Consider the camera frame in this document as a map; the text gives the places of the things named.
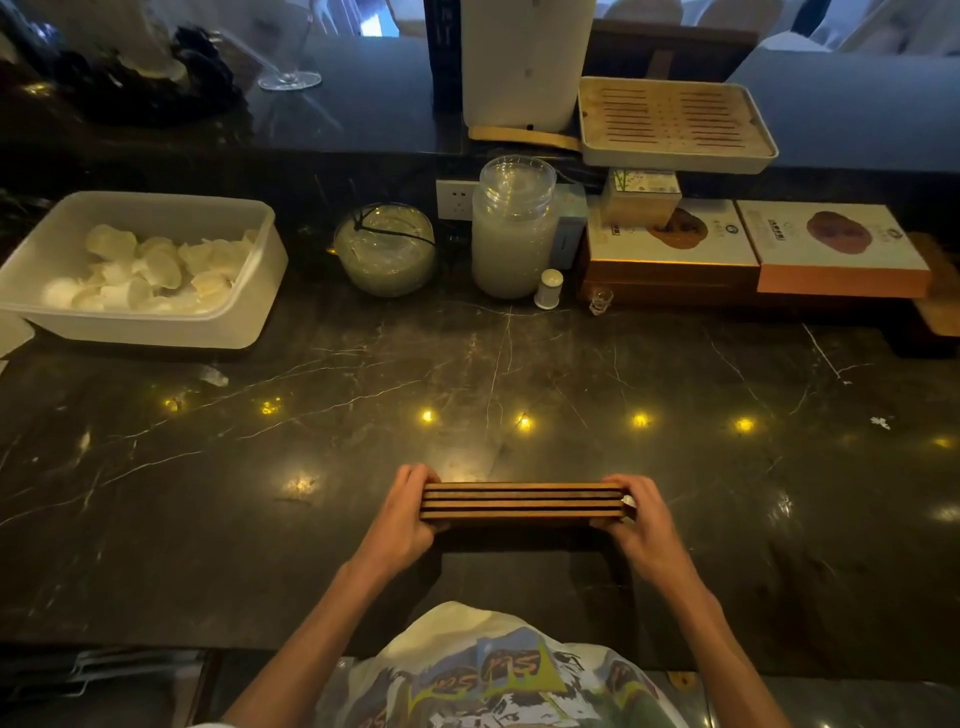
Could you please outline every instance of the cardboard box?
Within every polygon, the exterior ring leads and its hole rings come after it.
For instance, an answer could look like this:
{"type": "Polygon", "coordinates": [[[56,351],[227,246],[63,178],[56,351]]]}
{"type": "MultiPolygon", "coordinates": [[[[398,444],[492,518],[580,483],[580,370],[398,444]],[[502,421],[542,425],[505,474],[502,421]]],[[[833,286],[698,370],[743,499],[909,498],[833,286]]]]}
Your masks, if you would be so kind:
{"type": "Polygon", "coordinates": [[[930,270],[883,205],[736,204],[760,260],[761,293],[926,295],[930,270]]]}
{"type": "Polygon", "coordinates": [[[759,264],[730,200],[683,200],[662,228],[604,225],[588,198],[586,281],[756,291],[759,264]]]}
{"type": "Polygon", "coordinates": [[[601,198],[601,216],[611,226],[662,227],[680,199],[680,185],[672,172],[611,169],[601,198]]]}

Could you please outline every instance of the finger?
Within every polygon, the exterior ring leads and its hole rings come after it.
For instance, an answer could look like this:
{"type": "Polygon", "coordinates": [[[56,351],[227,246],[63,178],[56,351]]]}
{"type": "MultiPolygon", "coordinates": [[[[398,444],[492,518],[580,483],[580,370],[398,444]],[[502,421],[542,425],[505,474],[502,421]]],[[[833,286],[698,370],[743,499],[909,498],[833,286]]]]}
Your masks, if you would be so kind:
{"type": "Polygon", "coordinates": [[[605,477],[600,478],[600,481],[603,483],[616,483],[617,485],[622,485],[624,488],[626,488],[627,484],[630,482],[630,476],[622,473],[614,473],[613,475],[606,475],[605,477]]]}
{"type": "Polygon", "coordinates": [[[396,475],[394,476],[394,484],[390,486],[390,490],[387,492],[387,497],[385,500],[394,500],[397,494],[402,490],[403,486],[406,485],[407,480],[410,478],[410,466],[401,465],[396,469],[396,475]]]}
{"type": "Polygon", "coordinates": [[[617,473],[608,475],[604,478],[604,481],[618,483],[627,489],[627,492],[633,497],[636,507],[634,520],[643,526],[649,522],[648,515],[653,512],[653,509],[663,503],[660,491],[657,490],[654,481],[643,475],[617,473]]]}
{"type": "Polygon", "coordinates": [[[423,500],[423,485],[430,477],[430,469],[423,463],[418,463],[410,471],[407,482],[403,485],[401,497],[403,503],[411,508],[414,513],[420,511],[420,502],[423,500]]]}

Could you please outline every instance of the hand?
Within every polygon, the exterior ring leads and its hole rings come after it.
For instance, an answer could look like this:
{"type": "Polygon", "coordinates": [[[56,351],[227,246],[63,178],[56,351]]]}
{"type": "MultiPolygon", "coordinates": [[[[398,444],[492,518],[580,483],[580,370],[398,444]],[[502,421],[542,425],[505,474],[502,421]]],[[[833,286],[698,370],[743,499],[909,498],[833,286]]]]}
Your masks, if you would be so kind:
{"type": "Polygon", "coordinates": [[[590,525],[613,536],[636,572],[663,594],[679,595],[702,586],[656,483],[642,475],[620,474],[603,481],[626,488],[634,497],[636,523],[593,519],[590,525]]]}
{"type": "Polygon", "coordinates": [[[351,559],[358,572],[372,575],[384,585],[433,545],[433,536],[441,529],[420,520],[420,501],[423,485],[439,482],[440,477],[423,464],[400,466],[380,512],[351,559]]]}

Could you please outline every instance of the t-shirt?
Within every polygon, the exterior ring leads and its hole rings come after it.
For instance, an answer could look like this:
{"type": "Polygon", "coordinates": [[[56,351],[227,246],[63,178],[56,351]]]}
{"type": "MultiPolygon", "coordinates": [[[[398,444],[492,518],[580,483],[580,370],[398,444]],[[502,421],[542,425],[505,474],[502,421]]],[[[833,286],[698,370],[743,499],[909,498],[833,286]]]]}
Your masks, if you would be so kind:
{"type": "Polygon", "coordinates": [[[643,670],[612,650],[558,643],[457,602],[342,672],[346,684],[331,680],[318,703],[317,728],[686,728],[643,670]]]}

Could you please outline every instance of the glass jar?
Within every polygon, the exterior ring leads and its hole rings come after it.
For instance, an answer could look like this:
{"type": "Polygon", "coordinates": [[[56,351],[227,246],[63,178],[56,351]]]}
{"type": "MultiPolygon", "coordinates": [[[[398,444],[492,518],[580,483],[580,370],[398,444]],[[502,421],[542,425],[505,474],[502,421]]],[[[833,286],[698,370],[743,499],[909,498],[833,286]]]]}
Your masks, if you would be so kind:
{"type": "Polygon", "coordinates": [[[498,299],[537,290],[550,262],[558,210],[557,173],[545,161],[511,155],[488,162],[473,192],[473,280],[498,299]]]}

